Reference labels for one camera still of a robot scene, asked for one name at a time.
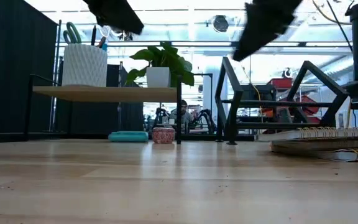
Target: green scissors handle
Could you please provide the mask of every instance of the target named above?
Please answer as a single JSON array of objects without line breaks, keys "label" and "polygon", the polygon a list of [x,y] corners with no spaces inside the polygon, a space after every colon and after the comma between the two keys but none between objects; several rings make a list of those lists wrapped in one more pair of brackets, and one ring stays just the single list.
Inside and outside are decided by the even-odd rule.
[{"label": "green scissors handle", "polygon": [[65,39],[67,44],[80,44],[81,36],[78,33],[77,28],[74,26],[72,22],[67,22],[66,24],[67,30],[63,32],[63,38]]}]

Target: white textured vase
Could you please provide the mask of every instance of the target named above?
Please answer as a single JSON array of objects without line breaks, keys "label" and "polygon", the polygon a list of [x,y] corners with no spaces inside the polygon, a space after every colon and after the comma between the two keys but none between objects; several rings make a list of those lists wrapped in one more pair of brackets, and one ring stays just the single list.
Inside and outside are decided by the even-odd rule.
[{"label": "white textured vase", "polygon": [[65,47],[62,85],[106,87],[107,52],[90,45]]},{"label": "white textured vase", "polygon": [[168,88],[171,85],[171,73],[166,67],[146,69],[147,87]]}]

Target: potted plant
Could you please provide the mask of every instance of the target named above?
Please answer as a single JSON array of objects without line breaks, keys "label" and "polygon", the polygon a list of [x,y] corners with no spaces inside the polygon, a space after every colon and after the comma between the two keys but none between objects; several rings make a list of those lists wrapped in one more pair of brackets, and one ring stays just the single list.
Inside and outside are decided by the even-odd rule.
[{"label": "potted plant", "polygon": [[148,87],[176,87],[178,75],[182,75],[182,82],[186,85],[194,85],[193,66],[183,57],[178,55],[178,49],[169,43],[162,42],[162,50],[156,47],[148,47],[130,56],[134,60],[146,60],[149,65],[142,70],[132,69],[126,82],[133,82],[136,78],[147,78]]}]

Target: black curtain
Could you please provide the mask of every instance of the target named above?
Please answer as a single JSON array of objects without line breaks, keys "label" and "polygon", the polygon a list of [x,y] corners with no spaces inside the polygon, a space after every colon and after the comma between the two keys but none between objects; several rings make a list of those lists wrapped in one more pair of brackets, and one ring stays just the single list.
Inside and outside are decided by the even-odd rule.
[{"label": "black curtain", "polygon": [[[56,23],[25,1],[0,0],[1,132],[23,132],[29,75],[52,79],[56,33]],[[32,106],[30,131],[47,130],[51,99],[35,94]]]}]

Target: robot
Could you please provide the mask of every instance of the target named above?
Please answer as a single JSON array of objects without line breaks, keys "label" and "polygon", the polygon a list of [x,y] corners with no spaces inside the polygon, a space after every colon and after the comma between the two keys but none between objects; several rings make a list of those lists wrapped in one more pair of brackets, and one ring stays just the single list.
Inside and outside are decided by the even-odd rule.
[{"label": "robot", "polygon": [[[143,23],[126,0],[84,0],[101,26],[111,26],[140,34]],[[248,21],[233,59],[240,62],[284,34],[294,20],[293,13],[302,0],[253,0],[246,3]]]}]

